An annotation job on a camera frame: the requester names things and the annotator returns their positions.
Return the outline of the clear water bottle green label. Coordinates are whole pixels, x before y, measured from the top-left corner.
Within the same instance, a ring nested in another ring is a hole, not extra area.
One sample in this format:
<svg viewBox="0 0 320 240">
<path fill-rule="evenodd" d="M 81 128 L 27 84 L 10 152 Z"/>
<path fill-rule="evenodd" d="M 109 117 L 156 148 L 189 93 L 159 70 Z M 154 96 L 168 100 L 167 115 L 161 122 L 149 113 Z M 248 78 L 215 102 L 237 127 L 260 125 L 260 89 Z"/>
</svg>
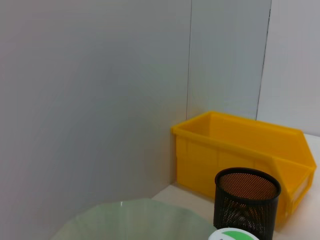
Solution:
<svg viewBox="0 0 320 240">
<path fill-rule="evenodd" d="M 253 234 L 238 228 L 221 228 L 214 231 L 208 240 L 259 240 Z"/>
</svg>

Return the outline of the green glass fruit plate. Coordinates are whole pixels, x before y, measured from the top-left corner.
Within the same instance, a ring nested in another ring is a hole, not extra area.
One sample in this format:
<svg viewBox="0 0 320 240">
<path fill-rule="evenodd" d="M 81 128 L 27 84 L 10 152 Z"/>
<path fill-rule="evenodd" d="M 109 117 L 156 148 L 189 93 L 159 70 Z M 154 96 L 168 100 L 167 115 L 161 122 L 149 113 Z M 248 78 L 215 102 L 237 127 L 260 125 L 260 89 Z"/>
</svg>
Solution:
<svg viewBox="0 0 320 240">
<path fill-rule="evenodd" d="M 189 209 L 142 198 L 85 210 L 50 240 L 208 240 L 215 230 Z"/>
</svg>

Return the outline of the black mesh pen holder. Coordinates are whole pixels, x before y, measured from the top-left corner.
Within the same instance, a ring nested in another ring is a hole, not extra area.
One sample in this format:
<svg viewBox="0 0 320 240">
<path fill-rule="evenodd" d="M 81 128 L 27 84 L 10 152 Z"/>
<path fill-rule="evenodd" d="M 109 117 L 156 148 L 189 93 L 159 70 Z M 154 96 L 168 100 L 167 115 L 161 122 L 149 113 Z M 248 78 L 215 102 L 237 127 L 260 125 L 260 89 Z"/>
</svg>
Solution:
<svg viewBox="0 0 320 240">
<path fill-rule="evenodd" d="M 245 230 L 258 240 L 273 240 L 281 194 L 280 183 L 271 175 L 245 167 L 232 167 L 214 179 L 213 226 Z"/>
</svg>

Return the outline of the yellow plastic bin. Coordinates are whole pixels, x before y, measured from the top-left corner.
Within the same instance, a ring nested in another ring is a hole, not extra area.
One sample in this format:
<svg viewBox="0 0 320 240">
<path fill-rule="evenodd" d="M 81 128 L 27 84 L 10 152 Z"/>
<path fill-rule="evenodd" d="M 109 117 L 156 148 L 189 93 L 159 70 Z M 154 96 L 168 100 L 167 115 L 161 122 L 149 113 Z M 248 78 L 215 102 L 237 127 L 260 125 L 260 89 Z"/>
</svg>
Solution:
<svg viewBox="0 0 320 240">
<path fill-rule="evenodd" d="M 209 111 L 172 127 L 177 182 L 213 198 L 215 176 L 235 167 L 265 172 L 281 185 L 275 227 L 281 229 L 313 183 L 317 168 L 303 132 Z"/>
</svg>

